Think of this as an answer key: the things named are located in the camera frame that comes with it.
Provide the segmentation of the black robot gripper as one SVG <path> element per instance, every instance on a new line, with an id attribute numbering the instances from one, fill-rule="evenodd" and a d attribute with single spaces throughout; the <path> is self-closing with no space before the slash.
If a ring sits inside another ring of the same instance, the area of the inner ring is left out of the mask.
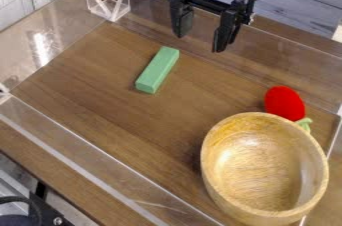
<path id="1" fill-rule="evenodd" d="M 241 29 L 241 22 L 250 24 L 257 0 L 234 0 L 230 4 L 214 0 L 170 0 L 170 15 L 173 32 L 178 38 L 188 35 L 193 28 L 193 6 L 206 11 L 221 14 L 220 27 L 214 32 L 213 51 L 220 53 L 226 50 L 236 40 Z"/>

